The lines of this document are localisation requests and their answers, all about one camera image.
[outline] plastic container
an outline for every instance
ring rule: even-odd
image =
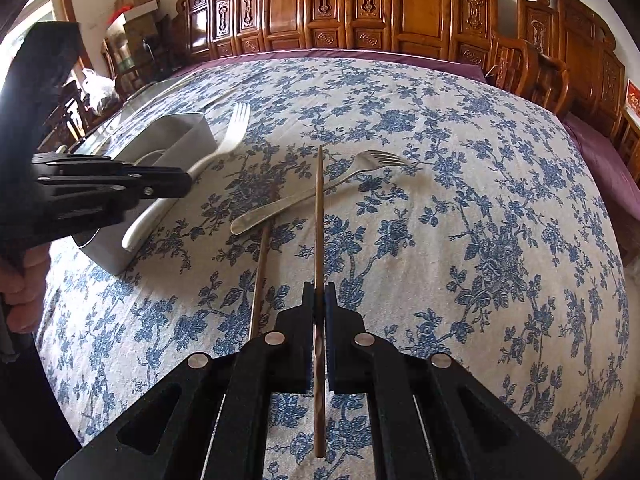
[[[170,166],[188,170],[204,155],[216,150],[217,144],[202,113],[175,114],[160,117],[133,139],[114,160],[141,160],[146,166]],[[110,274],[127,268],[144,240],[133,252],[122,248],[122,237],[136,218],[154,200],[140,200],[126,212],[124,222],[73,236],[78,248]]]

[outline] metal fork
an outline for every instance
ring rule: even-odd
[[[244,139],[246,129],[249,125],[251,107],[248,103],[236,103],[231,114],[229,126],[226,128],[225,137],[215,152],[204,156],[187,173],[192,180],[196,180],[200,174],[207,169],[216,158],[225,153],[232,152]],[[169,212],[178,198],[158,198],[148,208],[146,208],[138,218],[131,224],[122,238],[122,248],[126,251],[137,251],[142,243],[148,238],[164,216]]]
[[[348,178],[355,176],[364,171],[374,171],[387,166],[410,166],[411,163],[399,155],[387,152],[379,152],[377,150],[367,150],[356,155],[351,167],[341,176],[334,178],[324,184],[324,190],[332,189],[338,184],[343,183]],[[276,202],[257,207],[251,211],[244,213],[231,222],[231,232],[235,235],[241,235],[249,229],[261,224],[265,220],[283,212],[294,204],[310,198],[316,193],[315,187],[310,187],[299,193],[281,198]]]

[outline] carved wooden panel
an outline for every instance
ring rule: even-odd
[[[394,52],[449,58],[450,0],[392,0],[392,15]]]
[[[238,54],[233,40],[233,0],[210,0],[209,53],[211,59]]]
[[[580,0],[518,0],[518,35],[566,63],[572,111],[612,135],[624,101],[624,66],[613,54],[616,40],[607,23]]]
[[[178,0],[178,13],[183,15],[186,32],[185,54],[189,62],[209,59],[209,0]]]
[[[386,50],[382,30],[369,30],[366,28],[353,29],[353,39],[356,48]]]
[[[262,0],[234,1],[234,51],[236,54],[264,52]]]
[[[466,43],[459,43],[457,48],[457,62],[478,65],[482,67],[486,66],[488,58],[488,52],[486,50]]]
[[[472,63],[485,71],[491,33],[498,23],[498,0],[451,0],[449,60]]]
[[[518,37],[529,41],[541,54],[558,57],[558,20],[549,7],[518,0]]]
[[[598,94],[589,123],[600,133],[613,137],[618,132],[625,103],[625,66],[613,52],[601,49]]]
[[[305,41],[308,48],[345,48],[344,0],[305,0]]]
[[[346,0],[347,48],[391,50],[391,0]]]
[[[305,48],[304,0],[263,0],[262,23],[266,50]]]

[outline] wooden chopstick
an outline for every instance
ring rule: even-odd
[[[271,188],[271,201],[276,200],[276,187]],[[271,229],[275,218],[271,218],[262,227],[260,237],[260,255],[258,256],[258,270],[255,274],[254,299],[251,304],[251,323],[249,325],[249,339],[258,335],[260,329],[260,313],[262,311],[262,288],[264,286],[264,275],[267,273],[267,254],[269,253],[269,241]]]
[[[316,458],[326,454],[324,420],[324,167],[322,146],[318,147],[316,173],[316,250],[314,284],[314,452]]]

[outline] tablecloth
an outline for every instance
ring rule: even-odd
[[[188,77],[125,121],[107,154],[169,113],[204,112],[219,137],[235,102],[252,106],[244,143],[120,276],[70,239],[52,248],[37,345],[82,443],[191,352],[242,346],[260,234],[233,236],[230,221],[267,203],[272,183],[280,196],[313,186],[324,144],[327,180],[362,150],[411,161],[327,193],[325,279],[338,303],[402,352],[451,354],[594,478],[634,398],[628,304],[606,209],[555,116],[476,81],[386,62],[261,60]],[[306,201],[276,219],[263,331],[312,278],[313,212]],[[325,460],[312,457],[310,400],[273,396],[264,477],[372,478],[364,396],[328,394]]]

